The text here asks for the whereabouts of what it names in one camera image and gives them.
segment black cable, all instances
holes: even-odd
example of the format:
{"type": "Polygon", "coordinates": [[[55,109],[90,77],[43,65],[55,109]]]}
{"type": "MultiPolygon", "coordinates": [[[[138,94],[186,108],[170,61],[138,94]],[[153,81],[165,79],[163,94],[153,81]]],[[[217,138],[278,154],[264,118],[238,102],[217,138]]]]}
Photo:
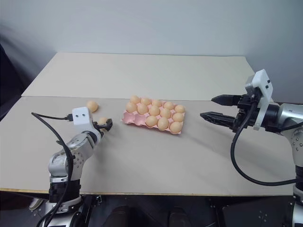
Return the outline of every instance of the black cable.
{"type": "Polygon", "coordinates": [[[282,128],[281,130],[285,131],[285,130],[295,129],[295,128],[300,127],[302,125],[303,125],[303,122],[298,123],[298,124],[294,124],[294,125],[291,125],[291,126],[288,126],[288,127],[285,127],[285,128],[282,128]]]}
{"type": "Polygon", "coordinates": [[[255,111],[255,109],[257,108],[258,104],[257,103],[253,103],[249,112],[247,113],[244,121],[242,122],[242,124],[240,125],[239,129],[237,130],[235,136],[232,139],[232,145],[231,145],[231,159],[232,159],[232,164],[235,167],[235,169],[238,171],[238,173],[243,176],[245,179],[256,183],[256,184],[260,184],[260,185],[264,185],[264,186],[279,186],[279,185],[285,185],[285,184],[291,184],[291,183],[298,183],[298,182],[303,182],[303,178],[297,178],[297,179],[292,179],[292,180],[287,180],[287,181],[279,181],[279,182],[263,182],[263,181],[258,181],[256,179],[251,178],[250,176],[247,176],[237,165],[236,159],[235,159],[235,146],[236,146],[236,142],[238,140],[238,137],[240,136],[242,130],[244,129],[244,127],[247,125],[248,121],[251,118],[251,115],[253,114],[253,112],[255,111]]]}
{"type": "Polygon", "coordinates": [[[38,114],[36,113],[39,117],[44,117],[44,118],[49,118],[49,119],[55,119],[55,120],[69,120],[70,122],[72,122],[72,114],[70,113],[69,115],[67,115],[66,117],[51,117],[51,116],[46,116],[46,115],[42,115],[42,114],[38,114]]]}
{"type": "Polygon", "coordinates": [[[39,121],[41,121],[46,127],[48,127],[54,134],[55,136],[58,138],[58,140],[61,142],[63,149],[65,151],[66,157],[67,157],[67,162],[68,162],[68,176],[67,176],[67,184],[65,187],[65,190],[63,192],[62,197],[59,199],[59,201],[56,203],[56,205],[47,213],[45,214],[37,223],[36,227],[40,227],[40,224],[43,222],[44,219],[47,218],[44,227],[48,226],[48,224],[51,222],[51,220],[53,219],[54,215],[56,214],[56,212],[58,211],[60,205],[63,202],[63,199],[67,193],[67,189],[69,188],[70,185],[70,181],[71,181],[71,175],[72,175],[72,171],[73,171],[73,156],[72,153],[70,151],[70,149],[68,148],[68,146],[64,143],[63,139],[61,138],[61,136],[59,135],[59,133],[49,124],[47,123],[45,120],[43,120],[41,117],[44,117],[44,115],[40,115],[37,113],[32,113],[32,115],[34,117],[36,117],[39,121]]]}
{"type": "Polygon", "coordinates": [[[42,114],[36,113],[39,117],[44,117],[44,118],[49,118],[49,119],[55,119],[55,120],[67,120],[67,117],[51,117],[51,116],[46,116],[42,114]]]}

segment white wall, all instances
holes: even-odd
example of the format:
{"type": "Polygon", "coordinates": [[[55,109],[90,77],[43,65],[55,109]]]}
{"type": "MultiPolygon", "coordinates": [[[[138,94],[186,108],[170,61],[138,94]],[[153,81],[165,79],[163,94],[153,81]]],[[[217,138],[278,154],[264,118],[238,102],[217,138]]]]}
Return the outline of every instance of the white wall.
{"type": "Polygon", "coordinates": [[[1,44],[31,78],[56,52],[243,55],[303,103],[302,0],[1,0],[1,44]]]}

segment floor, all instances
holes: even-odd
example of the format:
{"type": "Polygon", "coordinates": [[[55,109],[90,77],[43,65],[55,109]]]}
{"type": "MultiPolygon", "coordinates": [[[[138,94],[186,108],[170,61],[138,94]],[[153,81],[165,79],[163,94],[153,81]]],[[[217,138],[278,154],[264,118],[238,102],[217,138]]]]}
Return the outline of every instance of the floor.
{"type": "MultiPolygon", "coordinates": [[[[33,212],[28,209],[30,197],[1,192],[0,201],[0,227],[34,227],[44,215],[43,204],[33,212]]],[[[166,227],[170,209],[179,206],[192,227],[216,227],[208,199],[196,196],[103,196],[102,203],[92,210],[89,227],[102,226],[110,212],[123,205],[130,207],[136,226],[166,227]]]]}

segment black fabric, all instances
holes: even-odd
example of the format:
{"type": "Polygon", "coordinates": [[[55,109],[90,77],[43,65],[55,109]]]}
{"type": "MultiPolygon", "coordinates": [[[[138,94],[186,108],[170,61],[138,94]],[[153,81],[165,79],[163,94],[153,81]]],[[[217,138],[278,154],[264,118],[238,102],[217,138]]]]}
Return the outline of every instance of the black fabric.
{"type": "Polygon", "coordinates": [[[18,101],[26,85],[0,45],[0,120],[18,101]]]}

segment robotic arm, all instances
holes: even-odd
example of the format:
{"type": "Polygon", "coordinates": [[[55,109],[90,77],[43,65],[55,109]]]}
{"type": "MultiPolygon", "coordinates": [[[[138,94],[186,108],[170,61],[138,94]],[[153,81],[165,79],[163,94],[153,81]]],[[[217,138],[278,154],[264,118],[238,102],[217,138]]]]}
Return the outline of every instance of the robotic arm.
{"type": "MultiPolygon", "coordinates": [[[[35,113],[33,115],[58,119],[35,113]]],[[[93,155],[94,147],[101,142],[104,130],[109,131],[113,125],[111,119],[108,119],[106,124],[103,125],[93,122],[91,113],[86,107],[73,109],[72,114],[68,115],[64,120],[73,121],[78,134],[66,144],[57,141],[63,146],[63,149],[55,153],[50,159],[48,165],[50,172],[49,201],[45,204],[45,212],[47,214],[43,224],[44,227],[84,226],[83,215],[78,212],[79,207],[82,205],[80,196],[82,169],[85,161],[93,155]],[[64,146],[69,149],[72,162],[70,162],[64,146]],[[71,175],[69,175],[69,163],[72,163],[71,175]],[[52,209],[57,203],[60,203],[60,206],[54,213],[52,209]]]]}
{"type": "Polygon", "coordinates": [[[213,102],[220,105],[236,105],[240,109],[236,117],[216,112],[201,113],[200,116],[213,124],[229,127],[236,133],[231,145],[231,159],[236,170],[244,178],[266,186],[295,183],[296,203],[292,225],[295,227],[296,224],[303,223],[303,105],[269,104],[273,87],[265,70],[258,71],[254,76],[248,78],[245,89],[247,94],[242,96],[221,95],[212,99],[213,102]],[[247,176],[240,170],[235,160],[234,149],[241,131],[248,126],[253,126],[255,130],[263,127],[266,131],[283,135],[288,139],[293,150],[296,179],[262,182],[247,176]]]}

